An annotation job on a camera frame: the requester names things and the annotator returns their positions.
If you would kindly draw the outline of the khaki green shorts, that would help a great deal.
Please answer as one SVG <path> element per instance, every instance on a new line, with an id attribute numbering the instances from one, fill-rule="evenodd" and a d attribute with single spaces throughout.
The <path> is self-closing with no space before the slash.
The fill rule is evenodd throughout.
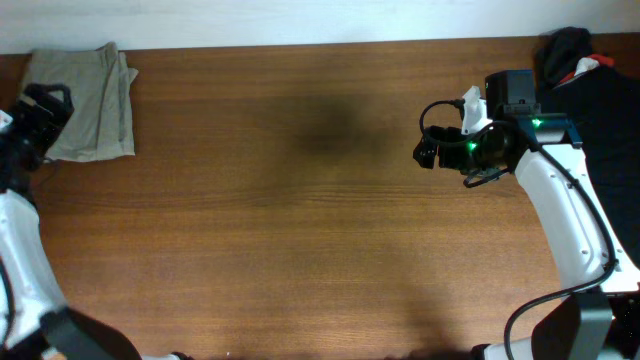
<path id="1" fill-rule="evenodd" d="M 130 90 L 137 75 L 114 42 L 90 51 L 35 50 L 21 85 L 63 84 L 74 106 L 46 156 L 81 163 L 133 156 Z"/>

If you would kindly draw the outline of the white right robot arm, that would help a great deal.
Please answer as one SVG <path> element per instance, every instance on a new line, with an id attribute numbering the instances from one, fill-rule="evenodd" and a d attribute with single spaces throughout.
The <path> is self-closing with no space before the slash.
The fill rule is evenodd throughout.
<path id="1" fill-rule="evenodd" d="M 466 187 L 515 175 L 546 234 L 562 287 L 509 317 L 503 340 L 474 359 L 636 359 L 639 270 L 591 184 L 573 123 L 562 114 L 506 115 L 476 132 L 422 127 L 415 160 L 467 174 Z"/>

